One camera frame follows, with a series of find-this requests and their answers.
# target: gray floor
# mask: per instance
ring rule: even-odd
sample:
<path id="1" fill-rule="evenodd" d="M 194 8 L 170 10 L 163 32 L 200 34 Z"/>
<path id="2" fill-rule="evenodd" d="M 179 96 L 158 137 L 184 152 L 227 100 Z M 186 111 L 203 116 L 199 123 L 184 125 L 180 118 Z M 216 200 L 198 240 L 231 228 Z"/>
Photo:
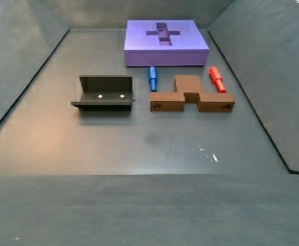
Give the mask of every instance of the gray floor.
<path id="1" fill-rule="evenodd" d="M 236 98 L 232 113 L 150 112 L 147 68 L 126 68 L 124 30 L 72 30 L 0 127 L 0 175 L 286 173 L 246 96 L 206 31 L 207 66 L 159 68 L 159 90 L 174 76 L 216 65 Z M 132 75 L 130 115 L 80 113 L 80 75 Z"/>
<path id="2" fill-rule="evenodd" d="M 299 245 L 299 177 L 0 178 L 5 245 Z"/>

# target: brown block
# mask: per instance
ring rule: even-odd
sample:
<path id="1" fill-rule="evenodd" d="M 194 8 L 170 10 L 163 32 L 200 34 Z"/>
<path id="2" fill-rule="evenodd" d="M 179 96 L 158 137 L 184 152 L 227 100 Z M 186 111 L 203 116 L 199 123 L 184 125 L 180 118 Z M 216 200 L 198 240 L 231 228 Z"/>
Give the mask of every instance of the brown block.
<path id="1" fill-rule="evenodd" d="M 150 111 L 183 111 L 184 97 L 178 92 L 152 92 Z"/>
<path id="2" fill-rule="evenodd" d="M 194 75 L 176 75 L 175 91 L 183 94 L 187 103 L 196 104 L 199 93 L 206 91 L 200 77 Z"/>
<path id="3" fill-rule="evenodd" d="M 198 110 L 200 112 L 231 112 L 235 105 L 234 96 L 228 93 L 200 93 Z"/>

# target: purple box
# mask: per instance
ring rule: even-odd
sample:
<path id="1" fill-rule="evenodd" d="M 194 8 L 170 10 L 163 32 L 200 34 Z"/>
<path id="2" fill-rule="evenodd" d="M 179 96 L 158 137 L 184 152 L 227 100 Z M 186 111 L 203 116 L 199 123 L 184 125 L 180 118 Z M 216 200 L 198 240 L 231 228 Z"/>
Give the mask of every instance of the purple box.
<path id="1" fill-rule="evenodd" d="M 204 65 L 210 48 L 192 20 L 128 20 L 126 66 Z"/>

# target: blue cylinder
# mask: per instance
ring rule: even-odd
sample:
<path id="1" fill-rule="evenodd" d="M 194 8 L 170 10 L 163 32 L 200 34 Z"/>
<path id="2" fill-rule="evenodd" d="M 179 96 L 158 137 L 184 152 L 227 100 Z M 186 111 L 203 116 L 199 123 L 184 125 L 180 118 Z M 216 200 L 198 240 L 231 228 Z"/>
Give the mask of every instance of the blue cylinder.
<path id="1" fill-rule="evenodd" d="M 154 66 L 150 67 L 150 91 L 158 91 L 158 77 L 156 77 L 156 69 Z"/>

